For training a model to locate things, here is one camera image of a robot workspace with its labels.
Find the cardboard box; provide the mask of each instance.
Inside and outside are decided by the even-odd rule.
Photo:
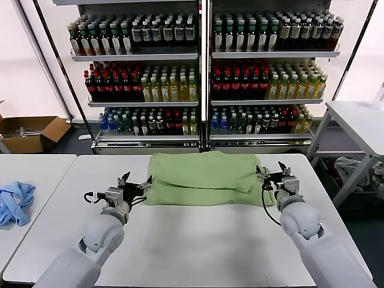
[[[63,135],[71,128],[71,124],[55,117],[18,117],[1,118],[0,134],[4,137],[7,133],[14,133],[20,127],[42,129],[39,136],[8,137],[2,140],[11,153],[40,153],[52,149]]]

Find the black cable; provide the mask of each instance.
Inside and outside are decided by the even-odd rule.
[[[132,206],[136,205],[136,204],[139,204],[139,203],[142,203],[146,200],[146,197],[143,197],[143,198],[139,198],[139,201],[136,201],[134,203],[132,203]]]
[[[273,222],[275,222],[277,225],[281,226],[281,224],[280,224],[277,220],[275,220],[275,218],[272,217],[272,216],[270,215],[270,213],[268,212],[268,210],[266,209],[265,201],[264,201],[264,192],[265,192],[265,190],[262,189],[262,202],[263,202],[264,211],[265,211],[265,213],[268,215],[268,217],[269,217]]]
[[[86,201],[86,202],[88,202],[88,203],[92,203],[92,204],[96,204],[96,203],[98,203],[100,200],[105,200],[108,204],[109,204],[109,206],[111,206],[111,207],[115,207],[115,204],[113,204],[113,202],[111,202],[109,199],[106,199],[105,198],[105,195],[103,194],[103,193],[97,193],[97,197],[98,197],[98,199],[96,200],[96,201],[91,201],[91,200],[89,200],[88,199],[88,196],[93,196],[93,192],[88,192],[88,193],[85,193],[84,194],[84,200]]]

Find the blue cloth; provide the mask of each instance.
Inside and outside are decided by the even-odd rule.
[[[0,229],[10,220],[19,226],[30,222],[22,207],[31,205],[35,199],[36,187],[30,184],[14,182],[0,187]]]

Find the gray floor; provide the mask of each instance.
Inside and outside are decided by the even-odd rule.
[[[51,153],[92,154],[91,140],[78,141],[80,135],[87,133],[87,130],[81,127],[71,129]],[[340,127],[329,127],[320,143],[320,149],[355,151],[359,148]],[[374,282],[379,288],[384,288],[384,249],[381,248],[381,244],[384,243],[384,217],[373,218],[369,210],[348,213],[340,211],[340,215],[370,268]],[[5,283],[4,287],[28,286],[30,285]]]

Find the table leg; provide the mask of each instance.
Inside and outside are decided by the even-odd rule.
[[[0,134],[0,152],[4,153],[4,154],[10,153],[10,151],[8,150],[8,148],[6,147],[6,145],[2,141],[3,139],[4,139],[3,135]]]
[[[311,145],[308,148],[307,158],[309,160],[312,158],[313,154],[315,153],[317,145],[319,144],[320,139],[323,136],[323,133],[325,132],[330,120],[331,120],[331,114],[329,113],[329,110],[327,109],[327,111],[324,114],[322,121],[320,122],[319,127],[317,128],[317,131],[314,135],[314,138],[311,141]]]
[[[358,168],[352,173],[348,180],[344,183],[343,187],[333,198],[332,202],[335,207],[339,207],[341,203],[348,197],[348,195],[355,189],[357,183],[361,180],[364,174],[375,164],[377,161],[372,155],[366,155],[359,164]]]

